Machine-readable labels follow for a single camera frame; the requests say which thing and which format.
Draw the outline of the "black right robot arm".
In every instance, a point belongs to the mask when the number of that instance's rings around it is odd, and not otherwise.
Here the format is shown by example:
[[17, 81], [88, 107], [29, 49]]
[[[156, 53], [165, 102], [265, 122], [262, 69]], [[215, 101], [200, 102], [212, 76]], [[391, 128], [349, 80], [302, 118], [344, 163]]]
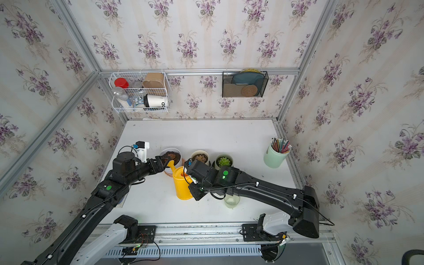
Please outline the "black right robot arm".
[[246, 197], [288, 214], [287, 225], [301, 236], [319, 238], [319, 200], [315, 189], [282, 187], [255, 178], [238, 168], [216, 170], [201, 161], [187, 161], [183, 169], [192, 178], [189, 191], [196, 201], [206, 194]]

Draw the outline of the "green pencil holder cup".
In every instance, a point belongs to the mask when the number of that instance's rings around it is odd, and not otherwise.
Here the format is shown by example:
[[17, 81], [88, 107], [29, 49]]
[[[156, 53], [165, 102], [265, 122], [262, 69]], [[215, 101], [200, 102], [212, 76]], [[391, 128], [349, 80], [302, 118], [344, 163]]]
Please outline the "green pencil holder cup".
[[264, 163], [270, 168], [278, 168], [292, 150], [289, 140], [285, 138], [272, 138], [264, 155]]

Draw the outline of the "white pot red succulent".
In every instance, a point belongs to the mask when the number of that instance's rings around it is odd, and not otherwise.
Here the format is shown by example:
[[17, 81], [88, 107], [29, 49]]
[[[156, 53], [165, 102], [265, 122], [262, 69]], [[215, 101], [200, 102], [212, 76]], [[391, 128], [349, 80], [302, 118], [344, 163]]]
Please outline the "white pot red succulent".
[[182, 154], [181, 152], [176, 148], [168, 148], [164, 149], [161, 153], [161, 156], [169, 156], [171, 160], [174, 161], [175, 167], [182, 166]]

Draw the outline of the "red lid jar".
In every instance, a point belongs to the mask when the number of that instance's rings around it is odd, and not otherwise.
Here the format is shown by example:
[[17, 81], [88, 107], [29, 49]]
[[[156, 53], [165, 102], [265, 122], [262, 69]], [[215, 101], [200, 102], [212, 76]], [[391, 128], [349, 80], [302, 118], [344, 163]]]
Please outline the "red lid jar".
[[127, 89], [127, 88], [129, 88], [129, 82], [128, 82], [125, 78], [117, 78], [117, 79], [114, 81], [114, 85], [115, 85], [116, 87], [120, 87], [120, 88], [122, 88], [122, 89]]

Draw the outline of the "small circuit board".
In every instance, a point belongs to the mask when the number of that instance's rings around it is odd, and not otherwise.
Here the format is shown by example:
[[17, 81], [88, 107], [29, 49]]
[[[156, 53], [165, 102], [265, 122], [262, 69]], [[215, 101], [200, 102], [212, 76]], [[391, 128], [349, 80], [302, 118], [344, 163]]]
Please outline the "small circuit board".
[[121, 251], [122, 256], [137, 256], [139, 247], [124, 247]]

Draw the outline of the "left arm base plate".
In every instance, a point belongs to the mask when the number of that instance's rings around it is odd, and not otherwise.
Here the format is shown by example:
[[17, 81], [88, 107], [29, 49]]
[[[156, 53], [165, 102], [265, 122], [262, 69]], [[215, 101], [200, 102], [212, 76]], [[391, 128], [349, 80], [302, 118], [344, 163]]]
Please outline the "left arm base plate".
[[130, 240], [131, 244], [147, 245], [152, 244], [155, 240], [157, 226], [155, 225], [139, 225], [135, 239]]

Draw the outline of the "blue book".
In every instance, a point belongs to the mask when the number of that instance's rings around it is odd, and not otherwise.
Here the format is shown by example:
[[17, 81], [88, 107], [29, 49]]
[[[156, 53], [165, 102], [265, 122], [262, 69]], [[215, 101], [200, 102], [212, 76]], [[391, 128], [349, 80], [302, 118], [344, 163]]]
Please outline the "blue book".
[[125, 196], [123, 196], [122, 199], [117, 204], [116, 208], [122, 208], [124, 206], [124, 203], [125, 203], [127, 197], [128, 197], [128, 194], [126, 194]]

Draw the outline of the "round cork coaster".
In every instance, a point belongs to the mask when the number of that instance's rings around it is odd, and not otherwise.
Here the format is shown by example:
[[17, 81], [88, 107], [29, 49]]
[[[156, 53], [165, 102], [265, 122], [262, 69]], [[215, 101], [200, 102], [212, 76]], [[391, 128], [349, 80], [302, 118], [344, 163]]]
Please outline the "round cork coaster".
[[246, 85], [241, 89], [241, 95], [243, 97], [254, 97], [258, 94], [258, 88], [256, 85]]

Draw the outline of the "black mesh wall holder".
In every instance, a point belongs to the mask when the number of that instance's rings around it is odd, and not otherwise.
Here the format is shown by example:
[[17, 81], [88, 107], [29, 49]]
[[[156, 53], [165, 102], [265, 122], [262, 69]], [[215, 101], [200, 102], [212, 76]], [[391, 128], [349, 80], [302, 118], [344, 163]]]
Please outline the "black mesh wall holder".
[[225, 71], [222, 74], [221, 96], [223, 98], [262, 98], [268, 81], [267, 71]]

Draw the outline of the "translucent green cup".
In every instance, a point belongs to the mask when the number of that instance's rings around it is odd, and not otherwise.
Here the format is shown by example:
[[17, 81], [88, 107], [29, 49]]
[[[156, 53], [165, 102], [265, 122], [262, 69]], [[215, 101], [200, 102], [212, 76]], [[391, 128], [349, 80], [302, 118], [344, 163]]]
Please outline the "translucent green cup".
[[224, 198], [225, 206], [229, 209], [234, 209], [240, 202], [240, 197], [237, 195], [226, 195]]

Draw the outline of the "brown paper cup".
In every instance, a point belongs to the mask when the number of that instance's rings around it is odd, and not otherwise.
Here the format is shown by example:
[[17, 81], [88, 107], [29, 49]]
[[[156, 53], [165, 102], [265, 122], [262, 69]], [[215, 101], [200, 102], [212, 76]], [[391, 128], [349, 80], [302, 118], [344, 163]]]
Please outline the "brown paper cup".
[[165, 88], [164, 78], [160, 72], [149, 72], [142, 82], [143, 88]]

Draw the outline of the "aluminium front rail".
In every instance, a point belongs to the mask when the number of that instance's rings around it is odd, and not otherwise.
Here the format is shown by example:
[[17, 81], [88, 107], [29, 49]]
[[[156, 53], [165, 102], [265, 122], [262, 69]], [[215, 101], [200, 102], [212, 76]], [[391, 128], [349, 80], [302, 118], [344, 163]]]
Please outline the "aluminium front rail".
[[[239, 234], [242, 224], [256, 224], [254, 222], [229, 222], [229, 223], [162, 223], [141, 224], [157, 226], [155, 240], [160, 246], [188, 246], [188, 245], [236, 245], [236, 244], [273, 244], [276, 242], [244, 242]], [[109, 232], [112, 224], [100, 224], [91, 233], [82, 247], [86, 247], [102, 234]], [[319, 238], [311, 239], [301, 236], [294, 231], [287, 231], [289, 243], [334, 243], [333, 232], [327, 226], [320, 227]], [[117, 246], [132, 246], [138, 244], [127, 243]]]

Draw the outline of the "teal plate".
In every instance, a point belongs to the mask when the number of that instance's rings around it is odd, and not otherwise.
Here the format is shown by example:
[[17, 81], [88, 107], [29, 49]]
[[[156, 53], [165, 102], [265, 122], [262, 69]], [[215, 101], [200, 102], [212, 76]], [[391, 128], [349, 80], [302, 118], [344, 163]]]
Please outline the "teal plate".
[[233, 76], [232, 84], [236, 85], [256, 85], [263, 82], [265, 75], [261, 72], [240, 72]]

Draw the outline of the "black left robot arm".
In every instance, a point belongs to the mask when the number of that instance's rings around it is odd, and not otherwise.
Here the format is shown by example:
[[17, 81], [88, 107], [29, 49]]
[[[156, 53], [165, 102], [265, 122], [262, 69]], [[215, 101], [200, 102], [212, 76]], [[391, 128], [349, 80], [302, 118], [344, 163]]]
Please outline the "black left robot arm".
[[130, 186], [146, 176], [163, 172], [170, 161], [169, 156], [156, 156], [142, 162], [132, 152], [119, 153], [112, 169], [65, 231], [35, 260], [22, 264], [69, 265], [97, 225], [129, 193]]

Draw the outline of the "white black paper cup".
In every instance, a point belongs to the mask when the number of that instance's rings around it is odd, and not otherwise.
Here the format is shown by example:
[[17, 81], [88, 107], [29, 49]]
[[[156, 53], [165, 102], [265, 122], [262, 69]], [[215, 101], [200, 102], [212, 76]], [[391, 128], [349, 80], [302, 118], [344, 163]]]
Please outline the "white black paper cup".
[[147, 108], [167, 108], [169, 101], [166, 96], [147, 94], [143, 97], [144, 105]]

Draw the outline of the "green ribbed pot succulent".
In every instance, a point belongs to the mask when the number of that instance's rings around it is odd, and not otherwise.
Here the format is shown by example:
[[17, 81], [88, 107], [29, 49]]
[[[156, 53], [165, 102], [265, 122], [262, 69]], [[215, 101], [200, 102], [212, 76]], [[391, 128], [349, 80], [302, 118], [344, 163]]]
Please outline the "green ribbed pot succulent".
[[219, 155], [215, 162], [215, 169], [220, 170], [223, 166], [232, 166], [233, 165], [233, 158], [230, 155], [227, 154], [221, 154]]

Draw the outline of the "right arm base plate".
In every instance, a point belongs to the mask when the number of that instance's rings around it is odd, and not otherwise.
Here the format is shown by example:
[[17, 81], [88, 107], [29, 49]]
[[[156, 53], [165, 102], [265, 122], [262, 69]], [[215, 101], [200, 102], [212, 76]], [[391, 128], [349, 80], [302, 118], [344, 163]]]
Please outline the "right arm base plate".
[[257, 224], [242, 224], [239, 234], [244, 242], [278, 242], [287, 235], [287, 232], [271, 235], [259, 230]]

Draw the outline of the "yellow plastic watering can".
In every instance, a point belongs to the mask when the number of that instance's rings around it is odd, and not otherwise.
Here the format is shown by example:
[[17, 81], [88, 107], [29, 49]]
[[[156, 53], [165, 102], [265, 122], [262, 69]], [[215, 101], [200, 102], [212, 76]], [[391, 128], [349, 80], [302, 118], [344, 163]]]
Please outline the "yellow plastic watering can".
[[176, 196], [178, 199], [186, 201], [192, 199], [193, 196], [189, 190], [189, 185], [193, 182], [189, 175], [186, 174], [184, 167], [176, 168], [174, 160], [171, 160], [167, 165], [172, 170], [172, 177]]

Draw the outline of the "cream ribbed pot succulent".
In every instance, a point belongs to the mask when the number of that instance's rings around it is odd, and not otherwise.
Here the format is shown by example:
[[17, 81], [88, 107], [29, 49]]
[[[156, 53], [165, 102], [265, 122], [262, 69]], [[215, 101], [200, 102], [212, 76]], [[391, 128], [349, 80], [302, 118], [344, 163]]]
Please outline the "cream ribbed pot succulent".
[[192, 153], [191, 155], [192, 161], [198, 160], [200, 162], [205, 163], [206, 165], [210, 166], [210, 158], [206, 151], [203, 150], [197, 150]]

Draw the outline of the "clear plastic bottle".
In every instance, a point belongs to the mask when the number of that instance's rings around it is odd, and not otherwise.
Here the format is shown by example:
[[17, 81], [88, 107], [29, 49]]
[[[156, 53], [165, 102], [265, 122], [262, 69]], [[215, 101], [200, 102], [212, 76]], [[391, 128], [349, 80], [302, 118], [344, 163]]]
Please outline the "clear plastic bottle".
[[133, 106], [133, 102], [126, 93], [125, 89], [121, 87], [114, 87], [112, 89], [112, 93], [114, 95], [114, 98], [121, 104], [123, 108], [130, 108]]

